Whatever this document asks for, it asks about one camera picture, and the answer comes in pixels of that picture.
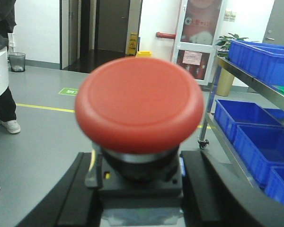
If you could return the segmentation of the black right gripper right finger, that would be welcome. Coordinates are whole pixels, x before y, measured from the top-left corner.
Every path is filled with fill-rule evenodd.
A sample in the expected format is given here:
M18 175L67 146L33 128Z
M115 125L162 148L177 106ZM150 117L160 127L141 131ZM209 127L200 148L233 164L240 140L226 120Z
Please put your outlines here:
M182 151L186 227L284 227L284 205L204 150Z

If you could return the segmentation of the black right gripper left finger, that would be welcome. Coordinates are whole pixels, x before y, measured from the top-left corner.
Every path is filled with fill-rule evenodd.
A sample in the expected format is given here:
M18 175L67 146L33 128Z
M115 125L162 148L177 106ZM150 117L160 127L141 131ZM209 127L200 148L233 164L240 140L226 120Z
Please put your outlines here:
M90 153L80 152L59 182L17 224L18 227L98 227L102 207L85 186Z

